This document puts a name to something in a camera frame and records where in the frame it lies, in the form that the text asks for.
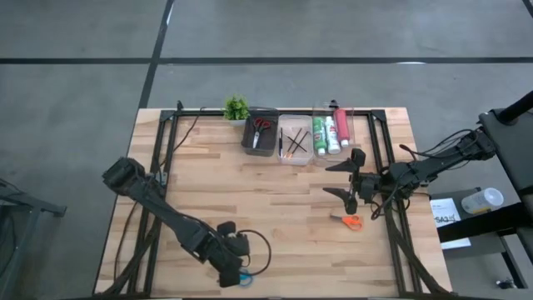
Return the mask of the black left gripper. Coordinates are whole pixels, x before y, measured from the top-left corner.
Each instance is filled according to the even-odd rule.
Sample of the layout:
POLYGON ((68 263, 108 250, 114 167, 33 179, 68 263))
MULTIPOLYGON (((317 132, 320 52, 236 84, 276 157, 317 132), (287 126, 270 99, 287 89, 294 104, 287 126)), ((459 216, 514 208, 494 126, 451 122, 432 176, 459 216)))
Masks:
POLYGON ((210 251, 208 261, 218 271, 218 283, 221 288, 239 285, 242 257, 231 252, 226 245, 226 239, 237 233, 237 226, 233 221, 223 222, 217 226, 214 235, 215 246, 210 251))

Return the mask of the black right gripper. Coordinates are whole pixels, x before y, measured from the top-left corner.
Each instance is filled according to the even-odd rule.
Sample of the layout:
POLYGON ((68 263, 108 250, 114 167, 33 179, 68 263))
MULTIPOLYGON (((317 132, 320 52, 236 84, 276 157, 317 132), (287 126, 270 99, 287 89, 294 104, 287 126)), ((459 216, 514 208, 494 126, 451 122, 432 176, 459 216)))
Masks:
POLYGON ((348 172, 350 173, 350 187, 346 189, 338 187, 324 187, 324 192, 339 197, 345 203, 346 213, 353 215, 357 210, 356 197, 362 199, 364 203, 371 204, 373 197, 377 194, 377 185, 380 183, 380 176, 375 173, 361 172, 365 165, 366 154, 360 148, 351 150, 351 157, 344 162, 327 167, 328 172, 348 172))

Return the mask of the white paint bottle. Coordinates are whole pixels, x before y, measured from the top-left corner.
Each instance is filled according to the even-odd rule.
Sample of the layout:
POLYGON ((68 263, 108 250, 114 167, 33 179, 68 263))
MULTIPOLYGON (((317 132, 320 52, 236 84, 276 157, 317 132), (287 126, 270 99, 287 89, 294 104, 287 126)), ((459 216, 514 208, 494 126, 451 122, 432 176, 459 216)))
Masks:
POLYGON ((336 124, 332 117, 326 117, 325 127, 328 152, 332 155, 339 154, 341 152, 341 145, 337 139, 336 124))

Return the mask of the green paint bottle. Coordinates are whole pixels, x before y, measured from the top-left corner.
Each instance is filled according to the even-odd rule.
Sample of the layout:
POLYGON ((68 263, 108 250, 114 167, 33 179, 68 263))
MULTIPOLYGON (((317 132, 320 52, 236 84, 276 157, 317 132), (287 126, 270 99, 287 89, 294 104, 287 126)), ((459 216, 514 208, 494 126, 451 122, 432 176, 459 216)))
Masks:
POLYGON ((326 136, 324 121, 321 117, 313 118, 313 142, 316 153, 319 156, 324 156, 326 154, 326 136))

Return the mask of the pink paint bottle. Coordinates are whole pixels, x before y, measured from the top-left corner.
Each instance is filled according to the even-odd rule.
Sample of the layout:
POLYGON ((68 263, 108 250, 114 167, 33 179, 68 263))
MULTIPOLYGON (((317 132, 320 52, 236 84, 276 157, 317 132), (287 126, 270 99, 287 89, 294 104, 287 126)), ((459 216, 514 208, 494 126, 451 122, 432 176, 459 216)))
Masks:
POLYGON ((336 122, 337 137, 342 147, 347 148, 350 144, 350 132, 346 120, 346 111, 344 109, 337 109, 334 112, 334 119, 336 122))

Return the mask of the small clear plastic bin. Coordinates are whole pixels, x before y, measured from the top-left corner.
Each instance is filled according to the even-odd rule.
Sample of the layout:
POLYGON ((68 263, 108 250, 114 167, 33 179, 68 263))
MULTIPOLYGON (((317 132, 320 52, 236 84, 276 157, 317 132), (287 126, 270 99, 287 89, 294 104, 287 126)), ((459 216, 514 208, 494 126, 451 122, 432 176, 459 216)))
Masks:
POLYGON ((282 114, 278 118, 278 137, 280 127, 283 128, 283 157, 279 158, 278 146, 277 156, 279 158, 279 161, 283 164, 299 166, 307 165, 314 158, 312 118, 307 115, 282 114), (301 140, 304 133, 306 131, 309 131, 308 135, 302 143, 302 146, 306 148, 307 152, 303 152, 300 148, 298 148, 294 154, 291 154, 291 150, 289 157, 285 157, 286 151, 289 149, 289 146, 291 144, 291 141, 287 138, 287 136, 294 138, 300 128, 302 128, 302 130, 299 137, 297 138, 298 142, 301 140))

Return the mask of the grey plastic bin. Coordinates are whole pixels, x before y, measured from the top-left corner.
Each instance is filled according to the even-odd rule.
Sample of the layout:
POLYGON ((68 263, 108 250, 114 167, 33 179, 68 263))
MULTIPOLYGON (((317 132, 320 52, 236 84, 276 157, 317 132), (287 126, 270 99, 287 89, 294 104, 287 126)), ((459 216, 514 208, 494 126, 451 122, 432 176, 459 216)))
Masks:
POLYGON ((246 120, 241 145, 246 154, 260 157, 270 157, 273 155, 278 139, 278 118, 279 112, 273 107, 249 107, 249 117, 246 120), (263 118, 271 122, 271 127, 260 136, 256 148, 252 147, 254 139, 253 122, 256 118, 263 118))

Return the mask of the white paper sheet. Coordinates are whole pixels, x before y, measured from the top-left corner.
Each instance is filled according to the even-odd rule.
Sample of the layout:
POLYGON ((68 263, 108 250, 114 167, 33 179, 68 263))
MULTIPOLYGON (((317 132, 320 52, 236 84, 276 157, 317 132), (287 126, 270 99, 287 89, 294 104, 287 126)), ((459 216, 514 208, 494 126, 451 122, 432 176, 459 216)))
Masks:
MULTIPOLYGON (((437 228, 441 228, 461 220, 460 214, 452 198, 430 200, 430 204, 434 222, 437 228)), ((468 248, 470 246, 471 241, 468 237, 449 242, 441 242, 441 248, 443 250, 468 248)))

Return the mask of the green potted plant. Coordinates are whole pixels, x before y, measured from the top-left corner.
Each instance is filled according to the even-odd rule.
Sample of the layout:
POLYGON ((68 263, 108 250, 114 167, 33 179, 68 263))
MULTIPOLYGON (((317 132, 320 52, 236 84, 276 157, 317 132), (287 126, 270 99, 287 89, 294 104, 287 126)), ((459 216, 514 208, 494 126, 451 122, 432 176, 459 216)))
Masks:
POLYGON ((225 100, 223 117, 234 127, 244 126, 249 117, 246 97, 239 94, 228 97, 225 100))

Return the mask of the clear plastic jar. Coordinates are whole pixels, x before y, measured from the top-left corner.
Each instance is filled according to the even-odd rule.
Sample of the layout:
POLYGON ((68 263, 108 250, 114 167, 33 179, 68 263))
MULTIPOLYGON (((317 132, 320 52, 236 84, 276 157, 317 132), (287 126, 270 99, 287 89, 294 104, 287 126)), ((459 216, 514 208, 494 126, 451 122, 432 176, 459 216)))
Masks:
POLYGON ((488 187, 464 197, 461 206, 467 213, 477 214, 498 208, 503 202, 503 194, 493 187, 488 187))

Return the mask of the black side table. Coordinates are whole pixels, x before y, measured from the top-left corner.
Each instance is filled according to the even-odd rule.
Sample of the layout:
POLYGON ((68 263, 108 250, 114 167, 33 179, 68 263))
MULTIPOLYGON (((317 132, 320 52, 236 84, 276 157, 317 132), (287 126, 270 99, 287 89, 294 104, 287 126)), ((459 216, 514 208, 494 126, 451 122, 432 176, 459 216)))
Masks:
POLYGON ((533 263, 533 91, 509 107, 482 113, 479 119, 496 146, 496 155, 521 201, 440 227, 439 237, 441 241, 449 242, 495 233, 504 247, 501 255, 514 284, 517 288, 526 288, 504 236, 517 235, 533 263))

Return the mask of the grey metal stand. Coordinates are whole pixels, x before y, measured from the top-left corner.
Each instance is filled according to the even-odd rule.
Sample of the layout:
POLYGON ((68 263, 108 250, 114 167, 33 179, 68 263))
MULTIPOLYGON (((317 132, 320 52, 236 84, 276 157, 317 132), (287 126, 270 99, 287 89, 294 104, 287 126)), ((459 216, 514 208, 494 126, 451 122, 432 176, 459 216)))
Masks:
POLYGON ((28 212, 27 225, 22 234, 13 234, 14 244, 12 255, 5 268, 0 272, 0 300, 9 300, 22 267, 22 260, 37 226, 37 220, 44 212, 51 213, 55 218, 62 218, 66 206, 59 206, 38 199, 23 192, 9 182, 0 178, 0 208, 14 210, 16 208, 28 212))

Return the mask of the orange-handled scissors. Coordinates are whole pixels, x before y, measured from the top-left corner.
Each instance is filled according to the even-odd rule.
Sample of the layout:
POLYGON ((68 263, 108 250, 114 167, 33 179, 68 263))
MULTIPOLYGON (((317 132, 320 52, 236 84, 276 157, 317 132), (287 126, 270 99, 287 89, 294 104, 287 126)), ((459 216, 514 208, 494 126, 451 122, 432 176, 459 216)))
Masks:
POLYGON ((330 219, 344 224, 352 231, 361 231, 363 229, 363 221, 357 215, 337 216, 331 214, 330 219))

